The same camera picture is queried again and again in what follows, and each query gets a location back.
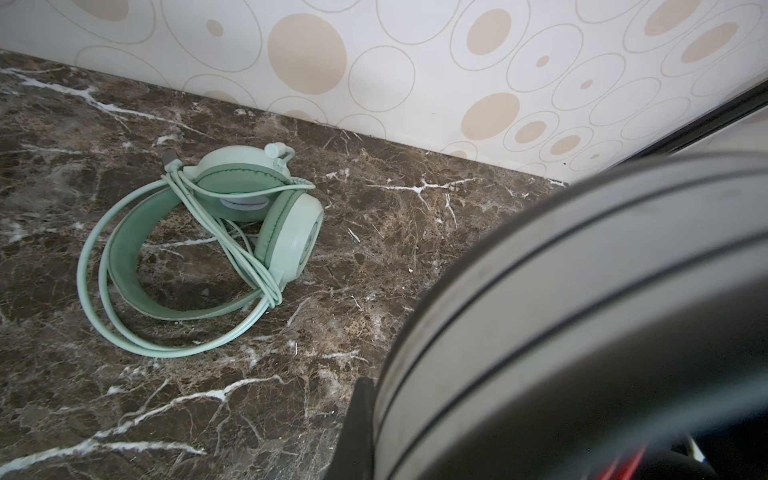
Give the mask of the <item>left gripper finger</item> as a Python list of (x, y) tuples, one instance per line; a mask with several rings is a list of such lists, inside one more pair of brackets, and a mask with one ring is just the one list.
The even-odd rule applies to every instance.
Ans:
[(375, 395), (375, 383), (371, 378), (360, 377), (356, 380), (333, 458), (325, 472), (325, 480), (373, 478)]

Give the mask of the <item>mint green wired headphones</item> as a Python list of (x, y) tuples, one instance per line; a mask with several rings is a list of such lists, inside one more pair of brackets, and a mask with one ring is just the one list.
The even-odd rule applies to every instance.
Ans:
[[(293, 148), (276, 142), (263, 148), (216, 149), (197, 164), (162, 156), (161, 178), (129, 193), (96, 223), (81, 250), (76, 286), (83, 313), (111, 344), (151, 358), (181, 358), (232, 342), (283, 301), (285, 287), (304, 271), (321, 230), (324, 208), (312, 182), (291, 174)], [(150, 234), (176, 207), (184, 206), (222, 248), (248, 293), (219, 306), (174, 310), (155, 301), (137, 276), (139, 253)], [(231, 330), (187, 347), (153, 343), (119, 318), (110, 291), (139, 313), (165, 322), (218, 318), (245, 306), (251, 312)]]

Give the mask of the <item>white black red-cabled headphones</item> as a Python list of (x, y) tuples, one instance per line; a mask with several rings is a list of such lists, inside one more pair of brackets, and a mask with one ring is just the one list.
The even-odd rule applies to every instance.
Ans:
[(767, 475), (767, 157), (644, 160), (517, 215), (403, 327), (376, 479), (578, 479), (691, 437)]

